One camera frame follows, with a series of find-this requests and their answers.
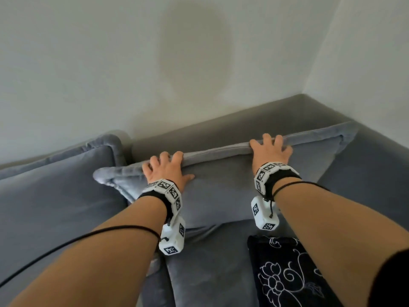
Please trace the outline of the black sleeve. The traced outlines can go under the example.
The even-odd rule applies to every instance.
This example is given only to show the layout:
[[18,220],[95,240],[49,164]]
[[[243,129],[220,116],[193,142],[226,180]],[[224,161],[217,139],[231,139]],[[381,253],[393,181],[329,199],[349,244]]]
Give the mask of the black sleeve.
[[409,307],[409,249],[383,263],[372,284],[367,307]]

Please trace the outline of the person's right forearm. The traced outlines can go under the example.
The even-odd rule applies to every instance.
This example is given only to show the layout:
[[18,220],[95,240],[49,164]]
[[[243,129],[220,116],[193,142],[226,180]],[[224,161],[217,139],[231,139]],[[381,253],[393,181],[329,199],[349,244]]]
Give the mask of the person's right forearm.
[[273,186],[276,205],[345,307],[364,307],[383,263],[409,232],[381,213],[297,178]]

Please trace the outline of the black white floral cushion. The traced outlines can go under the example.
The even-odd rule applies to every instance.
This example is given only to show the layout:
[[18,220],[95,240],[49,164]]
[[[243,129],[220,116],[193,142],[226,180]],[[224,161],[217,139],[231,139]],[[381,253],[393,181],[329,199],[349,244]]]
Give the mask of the black white floral cushion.
[[259,307],[344,307],[297,238],[249,236]]

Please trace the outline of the person's left hand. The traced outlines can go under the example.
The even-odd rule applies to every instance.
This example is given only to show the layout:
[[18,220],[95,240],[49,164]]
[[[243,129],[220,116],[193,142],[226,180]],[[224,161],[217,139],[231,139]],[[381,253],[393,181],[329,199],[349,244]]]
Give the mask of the person's left hand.
[[148,162],[151,164],[153,176],[152,181],[148,183],[152,183],[161,179],[170,180],[174,182],[179,191],[183,193],[183,191],[181,190],[181,177],[184,175],[181,171],[183,155],[184,153],[181,151],[177,151],[173,155],[171,155],[172,169],[169,171],[160,171],[160,155],[158,157],[155,155],[152,156]]

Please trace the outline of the person's right hand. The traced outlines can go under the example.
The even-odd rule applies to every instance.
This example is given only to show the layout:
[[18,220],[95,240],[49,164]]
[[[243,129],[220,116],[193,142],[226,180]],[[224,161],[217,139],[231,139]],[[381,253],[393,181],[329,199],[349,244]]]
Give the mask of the person's right hand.
[[263,134],[262,153],[258,157],[253,156],[252,171],[255,176],[258,169],[269,162],[280,162],[285,165],[288,164],[293,149],[291,146],[284,145],[282,150],[276,150],[274,148],[274,138],[270,134]]

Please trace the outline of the person's left forearm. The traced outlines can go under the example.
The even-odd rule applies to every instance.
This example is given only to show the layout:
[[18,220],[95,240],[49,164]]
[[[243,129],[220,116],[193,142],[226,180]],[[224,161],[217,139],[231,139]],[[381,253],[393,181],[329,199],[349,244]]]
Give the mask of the person's left forearm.
[[157,242],[156,235],[139,228],[83,239],[9,307],[136,307]]

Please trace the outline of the grey sofa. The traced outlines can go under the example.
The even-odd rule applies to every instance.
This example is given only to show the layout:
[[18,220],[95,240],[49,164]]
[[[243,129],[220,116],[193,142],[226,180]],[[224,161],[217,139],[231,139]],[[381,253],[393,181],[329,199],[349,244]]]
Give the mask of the grey sofa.
[[[131,163],[147,160],[161,151],[204,151],[248,142],[263,132],[287,136],[345,122],[352,120],[308,96],[297,95],[137,140],[131,147]],[[358,128],[354,140],[335,157],[318,183],[409,230],[409,150],[352,123]],[[181,254],[159,255],[155,259],[141,294],[144,307],[258,307],[247,247],[248,237],[257,234],[294,237],[282,216],[273,232],[258,230],[253,218],[188,229]],[[5,286],[0,285],[0,307],[6,307],[60,253],[47,256]]]

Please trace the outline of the grey flanged pillow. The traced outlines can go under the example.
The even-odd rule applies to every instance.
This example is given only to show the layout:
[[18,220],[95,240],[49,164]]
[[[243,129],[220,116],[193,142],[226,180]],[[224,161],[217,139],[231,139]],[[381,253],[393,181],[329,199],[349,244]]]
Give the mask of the grey flanged pillow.
[[[318,182],[355,138],[352,122],[284,136],[293,148],[289,165],[307,181]],[[208,228],[253,218],[250,202],[257,191],[248,142],[185,153],[182,171],[195,178],[182,194],[181,216],[187,229]]]

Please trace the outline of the large grey cushion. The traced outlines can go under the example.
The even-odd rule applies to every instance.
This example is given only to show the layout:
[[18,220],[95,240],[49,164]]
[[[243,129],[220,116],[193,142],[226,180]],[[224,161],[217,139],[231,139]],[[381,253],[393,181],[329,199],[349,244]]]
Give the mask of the large grey cushion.
[[95,170],[125,166],[120,139],[103,135],[25,165],[0,169],[0,283],[49,250],[127,207]]

